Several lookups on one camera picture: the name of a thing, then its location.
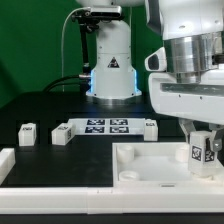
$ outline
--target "warning label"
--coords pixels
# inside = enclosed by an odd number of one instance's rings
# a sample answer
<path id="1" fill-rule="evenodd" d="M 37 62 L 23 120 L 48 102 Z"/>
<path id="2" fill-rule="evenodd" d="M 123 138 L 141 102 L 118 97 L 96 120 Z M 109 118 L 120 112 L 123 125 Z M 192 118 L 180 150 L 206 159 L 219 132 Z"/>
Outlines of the warning label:
<path id="1" fill-rule="evenodd" d="M 108 68 L 120 68 L 115 57 L 112 58 L 110 64 L 108 65 Z"/>

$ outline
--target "white platform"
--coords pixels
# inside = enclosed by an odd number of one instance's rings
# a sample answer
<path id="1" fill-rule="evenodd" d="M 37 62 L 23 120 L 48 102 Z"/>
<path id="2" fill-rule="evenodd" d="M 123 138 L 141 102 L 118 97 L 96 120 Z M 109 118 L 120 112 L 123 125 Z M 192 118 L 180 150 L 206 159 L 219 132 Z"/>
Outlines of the white platform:
<path id="1" fill-rule="evenodd" d="M 200 179 L 187 164 L 175 160 L 175 151 L 186 143 L 128 143 L 134 160 L 117 161 L 113 144 L 114 187 L 0 189 L 1 214 L 224 212 L 224 168 Z M 137 181 L 119 181 L 119 173 L 139 173 Z"/>

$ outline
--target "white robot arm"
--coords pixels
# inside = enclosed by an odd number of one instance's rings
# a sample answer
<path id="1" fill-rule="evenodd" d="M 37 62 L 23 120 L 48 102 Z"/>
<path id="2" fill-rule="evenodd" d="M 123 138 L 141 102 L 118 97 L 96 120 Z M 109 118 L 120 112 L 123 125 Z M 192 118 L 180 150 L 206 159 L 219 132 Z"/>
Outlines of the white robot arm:
<path id="1" fill-rule="evenodd" d="M 77 0 L 85 7 L 112 9 L 111 5 L 137 6 L 144 0 Z M 126 104 L 141 95 L 131 65 L 131 30 L 123 21 L 101 21 L 97 31 L 97 65 L 91 73 L 89 99 L 103 104 Z"/>
<path id="2" fill-rule="evenodd" d="M 135 7 L 144 4 L 144 0 L 77 0 L 85 7 L 93 5 L 119 5 L 121 7 Z"/>
<path id="3" fill-rule="evenodd" d="M 224 0 L 146 0 L 149 23 L 152 5 L 152 27 L 161 32 L 164 47 L 145 64 L 149 71 L 167 72 L 150 75 L 152 105 L 157 113 L 180 118 L 190 139 L 189 170 L 213 175 L 224 135 Z M 212 132 L 195 131 L 193 120 L 209 123 Z"/>

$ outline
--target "black cable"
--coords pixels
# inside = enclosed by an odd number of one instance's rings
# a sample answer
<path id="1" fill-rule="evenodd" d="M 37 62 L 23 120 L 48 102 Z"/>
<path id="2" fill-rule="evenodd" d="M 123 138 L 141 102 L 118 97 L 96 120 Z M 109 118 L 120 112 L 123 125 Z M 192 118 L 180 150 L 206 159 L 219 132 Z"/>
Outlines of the black cable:
<path id="1" fill-rule="evenodd" d="M 62 82 L 62 81 L 68 80 L 68 79 L 79 79 L 79 76 L 78 75 L 72 75 L 72 76 L 66 76 L 66 77 L 63 77 L 63 78 L 60 78 L 60 79 L 56 79 L 55 81 L 53 81 L 52 83 L 50 83 L 49 85 L 47 85 L 43 89 L 43 92 L 47 92 L 47 90 L 49 88 L 51 88 L 51 86 L 53 86 L 54 84 L 57 84 L 59 82 Z"/>
<path id="2" fill-rule="evenodd" d="M 50 90 L 52 90 L 53 88 L 57 87 L 57 86 L 69 86 L 69 85 L 77 85 L 79 86 L 78 83 L 75 82 L 70 82 L 70 83 L 58 83 L 58 84 L 54 84 L 52 85 L 50 88 L 46 89 L 45 92 L 50 92 Z"/>

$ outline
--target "white block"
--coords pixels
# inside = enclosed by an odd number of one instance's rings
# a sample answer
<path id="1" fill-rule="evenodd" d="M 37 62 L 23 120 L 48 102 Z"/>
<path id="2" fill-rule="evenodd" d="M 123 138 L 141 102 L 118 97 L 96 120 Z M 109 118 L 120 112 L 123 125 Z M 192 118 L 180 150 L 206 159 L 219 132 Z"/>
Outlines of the white block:
<path id="1" fill-rule="evenodd" d="M 2 149 L 0 152 L 0 185 L 15 165 L 14 149 Z"/>
<path id="2" fill-rule="evenodd" d="M 37 137 L 36 124 L 23 124 L 18 136 L 19 146 L 34 146 Z"/>
<path id="3" fill-rule="evenodd" d="M 145 120 L 144 141 L 158 141 L 158 126 L 155 120 Z"/>
<path id="4" fill-rule="evenodd" d="M 53 145 L 66 145 L 75 136 L 75 125 L 62 123 L 51 132 Z"/>
<path id="5" fill-rule="evenodd" d="M 206 142 L 210 136 L 211 132 L 208 131 L 195 131 L 190 135 L 188 169 L 200 177 L 213 176 L 219 172 L 218 153 L 212 152 Z"/>

